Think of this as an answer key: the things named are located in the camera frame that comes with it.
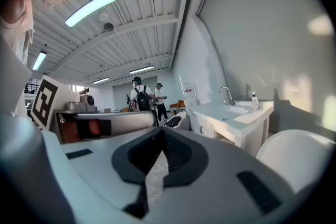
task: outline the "orange chair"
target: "orange chair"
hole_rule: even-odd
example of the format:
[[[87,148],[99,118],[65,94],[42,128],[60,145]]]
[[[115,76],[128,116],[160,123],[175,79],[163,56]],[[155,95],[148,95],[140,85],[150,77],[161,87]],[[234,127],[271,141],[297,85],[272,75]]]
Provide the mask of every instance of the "orange chair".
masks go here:
[[[180,108],[184,108],[184,101],[179,100],[176,104],[171,104],[169,106],[169,110],[173,115],[176,115],[181,110]]]

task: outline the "backpack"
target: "backpack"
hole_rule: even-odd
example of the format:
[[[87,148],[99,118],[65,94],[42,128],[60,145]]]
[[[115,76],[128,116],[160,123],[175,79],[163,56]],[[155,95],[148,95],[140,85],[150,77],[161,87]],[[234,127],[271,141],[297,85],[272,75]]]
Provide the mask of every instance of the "backpack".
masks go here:
[[[168,120],[164,126],[165,127],[175,127],[175,126],[178,126],[179,122],[181,120],[181,117],[180,116],[174,116],[172,117],[170,120]]]
[[[139,111],[150,111],[151,105],[149,103],[149,96],[146,93],[146,86],[143,87],[143,92],[139,92],[136,87],[134,89],[138,94],[135,99],[138,104]]]

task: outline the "ceiling light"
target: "ceiling light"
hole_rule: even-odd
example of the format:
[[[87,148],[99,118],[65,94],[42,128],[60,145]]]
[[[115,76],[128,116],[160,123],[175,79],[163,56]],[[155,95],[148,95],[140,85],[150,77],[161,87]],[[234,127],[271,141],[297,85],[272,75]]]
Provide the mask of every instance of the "ceiling light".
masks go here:
[[[69,27],[74,26],[76,23],[78,23],[80,20],[94,12],[95,10],[98,10],[114,1],[117,0],[92,0],[82,8],[80,8],[78,11],[76,11],[74,14],[72,14],[66,21],[65,24]]]
[[[44,58],[47,56],[47,53],[44,52],[44,51],[41,51],[40,54],[38,55],[36,61],[35,61],[35,64],[33,66],[33,70],[37,70],[41,63],[43,62]]]
[[[110,78],[104,78],[104,79],[100,79],[100,80],[96,80],[94,81],[92,84],[97,84],[99,82],[102,82],[102,81],[106,81],[106,80],[109,80]]]
[[[144,68],[136,69],[136,70],[130,71],[130,73],[131,74],[138,73],[140,71],[144,71],[144,70],[148,70],[148,69],[152,69],[152,68],[154,68],[154,66],[149,66],[149,67],[144,67]]]
[[[102,12],[100,15],[99,15],[99,19],[102,21],[102,22],[108,22],[110,20],[110,16],[106,13],[106,12]]]

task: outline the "white wall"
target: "white wall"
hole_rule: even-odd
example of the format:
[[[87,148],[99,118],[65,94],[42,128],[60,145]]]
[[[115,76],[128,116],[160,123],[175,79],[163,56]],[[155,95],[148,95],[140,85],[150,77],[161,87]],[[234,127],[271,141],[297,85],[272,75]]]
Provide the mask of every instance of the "white wall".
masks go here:
[[[164,100],[164,106],[169,110],[169,105],[176,104],[181,98],[182,90],[179,84],[176,83],[173,72],[162,71],[157,74],[158,82],[163,85],[161,88],[161,94],[167,96]]]
[[[177,48],[172,72],[183,100],[180,84],[194,82],[200,104],[222,99],[218,89],[225,86],[225,77],[211,37],[201,20],[195,16],[201,0],[191,0],[187,20]]]
[[[141,80],[143,85],[146,85],[151,89],[151,91],[154,93],[155,86],[157,84],[157,78],[156,76],[143,79]],[[127,99],[126,99],[126,93],[129,95],[131,94],[131,91],[133,89],[133,83],[125,83],[118,86],[113,86],[113,97],[115,102],[116,109],[123,109],[127,108]]]
[[[104,112],[104,109],[115,110],[113,89],[111,86],[101,88],[89,88],[89,95],[94,98],[94,105],[100,112]]]
[[[206,0],[201,17],[219,51],[235,99],[275,100],[270,129],[336,131],[334,36],[311,22],[319,0]]]

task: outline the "pants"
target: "pants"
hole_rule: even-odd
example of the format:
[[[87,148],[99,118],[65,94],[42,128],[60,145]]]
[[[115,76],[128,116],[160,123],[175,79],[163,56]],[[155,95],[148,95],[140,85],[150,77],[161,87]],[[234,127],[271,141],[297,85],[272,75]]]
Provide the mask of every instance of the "pants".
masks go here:
[[[159,121],[161,120],[161,115],[164,115],[164,119],[168,119],[167,113],[166,113],[166,107],[164,106],[164,104],[158,104],[158,112],[159,112]]]
[[[154,122],[153,126],[154,126],[154,127],[158,127],[158,126],[159,126],[159,122],[157,121],[157,120],[158,120],[158,117],[157,117],[157,114],[156,114],[156,110],[153,109],[153,110],[152,110],[152,113],[153,113],[154,118],[155,118],[155,121],[156,121],[156,122]]]

